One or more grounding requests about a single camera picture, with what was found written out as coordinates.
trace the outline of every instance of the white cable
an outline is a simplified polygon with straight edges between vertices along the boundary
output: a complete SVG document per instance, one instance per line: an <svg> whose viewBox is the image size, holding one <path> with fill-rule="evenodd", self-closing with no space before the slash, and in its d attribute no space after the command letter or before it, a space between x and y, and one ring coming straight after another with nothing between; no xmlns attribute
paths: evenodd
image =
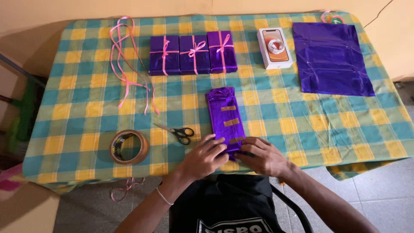
<svg viewBox="0 0 414 233"><path fill-rule="evenodd" d="M274 42L279 43L279 48L276 47ZM283 50L285 48L285 45L280 39L276 39L276 40L269 41L269 43L267 44L267 48L269 49L269 51L271 53L279 54L279 53L283 52Z"/></svg>

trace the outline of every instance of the checkered tablecloth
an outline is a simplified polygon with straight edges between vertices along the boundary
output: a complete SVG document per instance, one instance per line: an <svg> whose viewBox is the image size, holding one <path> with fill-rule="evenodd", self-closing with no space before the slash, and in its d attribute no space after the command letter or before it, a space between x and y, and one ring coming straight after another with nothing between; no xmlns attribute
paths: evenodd
<svg viewBox="0 0 414 233"><path fill-rule="evenodd" d="M301 92L292 22L320 22L321 13L143 18L134 20L133 34L147 65L150 36L217 30L231 30L238 62L235 73L152 77L161 113L157 115L151 107L146 116L142 87L132 86L123 106L117 107L125 83L114 75L109 61L109 30L116 19L69 24L31 136L24 175L51 187L167 174L195 143L183 146L153 123L190 127L195 131L192 140L200 140L211 133L204 94L224 86L236 90L246 135L263 137L300 167L353 163L350 167L357 174L367 169L366 161L414 156L413 124L362 25L345 12L327 16L334 14L356 27L375 97ZM269 27L283 28L294 61L291 68L265 70L256 33ZM130 40L123 51L135 68L143 70ZM142 82L125 62L121 65L129 80ZM118 165L109 158L110 140L124 129L138 130L150 141L149 155L140 164ZM344 166L331 167L331 172L341 174L341 169ZM228 162L218 172L251 170Z"/></svg>

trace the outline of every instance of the black t-shirt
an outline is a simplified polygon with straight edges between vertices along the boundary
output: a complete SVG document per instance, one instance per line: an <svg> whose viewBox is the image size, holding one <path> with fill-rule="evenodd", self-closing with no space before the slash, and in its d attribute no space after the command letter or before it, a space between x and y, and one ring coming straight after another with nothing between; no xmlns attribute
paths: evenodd
<svg viewBox="0 0 414 233"><path fill-rule="evenodd" d="M194 182L170 211L171 233L283 233L268 177L219 175Z"/></svg>

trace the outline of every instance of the hand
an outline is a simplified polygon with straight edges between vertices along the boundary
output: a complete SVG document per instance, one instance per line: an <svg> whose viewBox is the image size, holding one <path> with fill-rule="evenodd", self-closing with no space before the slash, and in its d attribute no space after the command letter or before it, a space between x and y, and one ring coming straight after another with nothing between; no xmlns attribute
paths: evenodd
<svg viewBox="0 0 414 233"><path fill-rule="evenodd" d="M224 138L212 140L215 134L205 136L201 141L185 156L177 170L183 173L183 177L190 181L200 180L211 173L218 167L229 160L229 154L225 153L219 157L218 154L223 152L227 146L222 144Z"/></svg>
<svg viewBox="0 0 414 233"><path fill-rule="evenodd" d="M242 141L241 151L250 152L254 157L236 153L235 157L260 175L283 178L293 163L271 143L256 137L247 137Z"/></svg>

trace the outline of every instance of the purple wrapping paper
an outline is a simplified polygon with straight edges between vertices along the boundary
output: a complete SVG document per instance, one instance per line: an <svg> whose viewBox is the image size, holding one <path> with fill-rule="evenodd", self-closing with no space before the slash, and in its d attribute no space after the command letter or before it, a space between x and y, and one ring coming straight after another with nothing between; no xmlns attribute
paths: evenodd
<svg viewBox="0 0 414 233"><path fill-rule="evenodd" d="M231 31L217 31L217 32L207 32L207 39L210 52L210 63L211 63L211 73L218 74L223 73L223 59L221 52L217 53L217 49L220 48L220 45L224 43L224 40L227 35L230 35L229 40L225 45L233 45L233 39L231 37ZM237 61L236 54L234 53L234 47L224 47L224 63L226 67L226 73L236 72L237 71Z"/></svg>
<svg viewBox="0 0 414 233"><path fill-rule="evenodd" d="M206 35L180 36L180 53L189 52L190 49L196 48L202 41L205 41L205 45L195 53L195 64L198 74L209 74L211 73L211 68ZM194 57L189 57L188 53L180 54L180 71L182 75L194 75Z"/></svg>
<svg viewBox="0 0 414 233"><path fill-rule="evenodd" d="M354 25L293 23L302 92L375 96Z"/></svg>
<svg viewBox="0 0 414 233"><path fill-rule="evenodd" d="M234 87L222 87L212 89L209 93L205 94L208 108L210 110L210 120L213 133L216 134L216 139L221 137L225 138L224 144L227 145L227 149L224 153L229 153L230 160L234 161L234 152L239 151L241 147L241 141L230 144L231 139L237 137L246 137L244 134L243 123L238 111L237 100L234 95ZM235 106L235 110L222 111L222 107ZM224 122L238 118L239 123L231 126L225 126Z"/></svg>
<svg viewBox="0 0 414 233"><path fill-rule="evenodd" d="M165 72L167 75L179 75L180 74L180 54L178 47L178 36L165 36L170 41L168 43L165 56ZM150 39L149 47L149 74L150 75L165 75L162 70L163 63L163 47L164 36L152 36Z"/></svg>

